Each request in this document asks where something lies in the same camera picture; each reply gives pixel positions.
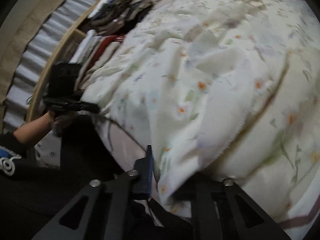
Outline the person left hand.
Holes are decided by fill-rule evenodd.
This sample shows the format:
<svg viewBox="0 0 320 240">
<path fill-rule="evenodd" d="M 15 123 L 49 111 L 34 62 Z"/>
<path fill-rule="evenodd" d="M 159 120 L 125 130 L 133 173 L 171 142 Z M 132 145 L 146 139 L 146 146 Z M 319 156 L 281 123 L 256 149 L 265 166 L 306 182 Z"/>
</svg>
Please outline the person left hand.
<svg viewBox="0 0 320 240">
<path fill-rule="evenodd" d="M 50 125 L 53 131 L 53 134 L 57 137 L 62 136 L 62 130 L 64 127 L 63 121 L 60 118 L 56 118 L 54 116 L 54 112 L 48 111 L 47 112 L 49 118 L 50 118 Z"/>
</svg>

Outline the person left forearm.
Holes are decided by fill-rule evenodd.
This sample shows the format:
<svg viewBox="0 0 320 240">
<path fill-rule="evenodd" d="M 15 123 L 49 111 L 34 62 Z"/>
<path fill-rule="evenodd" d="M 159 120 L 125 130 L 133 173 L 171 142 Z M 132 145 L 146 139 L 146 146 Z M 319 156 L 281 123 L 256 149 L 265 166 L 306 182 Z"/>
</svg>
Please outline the person left forearm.
<svg viewBox="0 0 320 240">
<path fill-rule="evenodd" d="M 52 112 L 48 111 L 40 118 L 22 125 L 13 135 L 20 143 L 34 146 L 52 130 L 53 122 Z"/>
</svg>

